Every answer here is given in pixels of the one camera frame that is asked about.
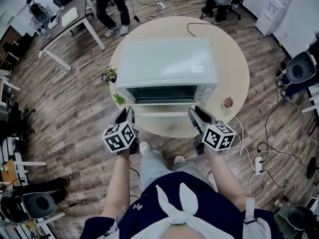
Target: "white wall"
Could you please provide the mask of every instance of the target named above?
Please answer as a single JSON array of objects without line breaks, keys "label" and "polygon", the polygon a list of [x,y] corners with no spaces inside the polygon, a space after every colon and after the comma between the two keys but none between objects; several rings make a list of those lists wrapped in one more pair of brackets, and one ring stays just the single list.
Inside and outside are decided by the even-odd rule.
[{"label": "white wall", "polygon": [[[40,2],[42,6],[48,7],[49,11],[55,13],[59,8],[53,3],[53,0],[36,0]],[[34,35],[34,29],[29,25],[32,15],[28,11],[26,0],[0,0],[0,15],[5,11],[9,12],[14,16],[12,25],[21,35],[26,32],[30,35]],[[3,33],[0,26],[0,38]]]},{"label": "white wall", "polygon": [[[259,16],[267,0],[244,0],[243,5]],[[319,31],[319,0],[292,0],[289,9],[273,33],[287,51],[296,56],[305,51]]]}]

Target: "power outlet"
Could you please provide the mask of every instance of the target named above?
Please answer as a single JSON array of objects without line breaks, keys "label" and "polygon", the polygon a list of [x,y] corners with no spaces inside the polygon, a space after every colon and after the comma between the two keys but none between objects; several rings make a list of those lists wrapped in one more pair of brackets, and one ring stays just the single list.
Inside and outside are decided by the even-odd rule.
[{"label": "power outlet", "polygon": [[165,9],[165,5],[162,2],[158,2],[157,5],[159,6],[160,9]]},{"label": "power outlet", "polygon": [[255,174],[259,175],[261,174],[261,170],[262,170],[262,163],[261,163],[261,157],[256,157],[255,158]]}]

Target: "shoe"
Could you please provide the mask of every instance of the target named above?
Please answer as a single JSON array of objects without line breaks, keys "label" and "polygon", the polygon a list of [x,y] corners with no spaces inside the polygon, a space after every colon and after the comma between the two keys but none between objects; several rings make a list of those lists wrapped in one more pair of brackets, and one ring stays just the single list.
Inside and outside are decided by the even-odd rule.
[{"label": "shoe", "polygon": [[279,79],[278,82],[277,82],[277,86],[278,87],[282,87],[283,85],[284,85],[284,83],[282,82],[281,79]]},{"label": "shoe", "polygon": [[126,35],[129,33],[130,25],[122,25],[120,35]]},{"label": "shoe", "polygon": [[140,153],[144,155],[145,151],[147,151],[148,149],[152,149],[150,144],[147,141],[142,141],[140,143]]},{"label": "shoe", "polygon": [[186,159],[183,156],[176,156],[174,159],[174,165],[185,163],[185,162],[186,162]]},{"label": "shoe", "polygon": [[107,38],[107,37],[110,37],[116,30],[118,30],[119,27],[118,26],[115,26],[115,27],[112,27],[110,28],[109,30],[106,31],[106,33],[104,34],[104,36]]},{"label": "shoe", "polygon": [[213,15],[214,15],[213,11],[211,11],[211,13],[210,12],[206,12],[205,8],[202,8],[201,12],[204,13],[209,18],[213,17]]},{"label": "shoe", "polygon": [[289,97],[289,96],[286,95],[286,91],[282,91],[282,92],[281,92],[281,96],[282,96],[284,99],[286,99],[287,102],[291,102],[291,101],[293,100],[292,97]]}]

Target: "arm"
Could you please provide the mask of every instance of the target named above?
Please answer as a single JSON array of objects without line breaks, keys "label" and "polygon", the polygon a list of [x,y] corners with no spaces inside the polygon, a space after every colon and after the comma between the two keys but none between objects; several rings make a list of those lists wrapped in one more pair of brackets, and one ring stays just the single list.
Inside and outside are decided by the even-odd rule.
[{"label": "arm", "polygon": [[246,210],[246,195],[222,156],[208,147],[205,147],[205,155],[214,175],[218,192],[228,198],[241,212]]},{"label": "arm", "polygon": [[130,206],[130,149],[116,157],[101,217],[115,219],[123,207]]}]

